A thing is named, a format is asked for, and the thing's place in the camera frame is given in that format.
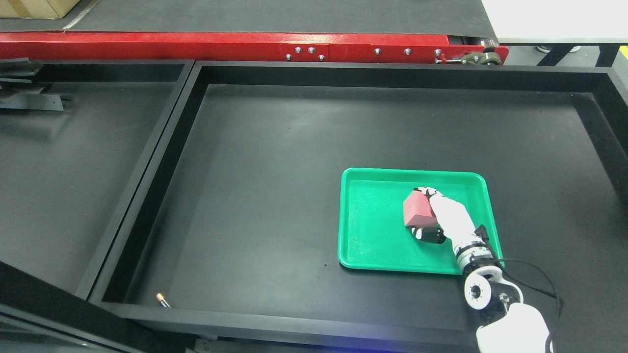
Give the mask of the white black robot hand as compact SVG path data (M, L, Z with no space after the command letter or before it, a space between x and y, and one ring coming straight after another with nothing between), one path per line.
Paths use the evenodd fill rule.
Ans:
M427 197L437 223L444 231L444 236L451 240L454 253L481 241L475 234L476 226L464 204L444 196L435 188L418 187L414 190Z

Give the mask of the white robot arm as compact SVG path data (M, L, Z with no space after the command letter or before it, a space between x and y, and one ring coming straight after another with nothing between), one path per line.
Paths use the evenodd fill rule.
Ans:
M463 294L482 324L475 331L480 353L553 353L552 334L540 311L526 304L518 284L505 278L503 260L480 235L452 239L464 277Z

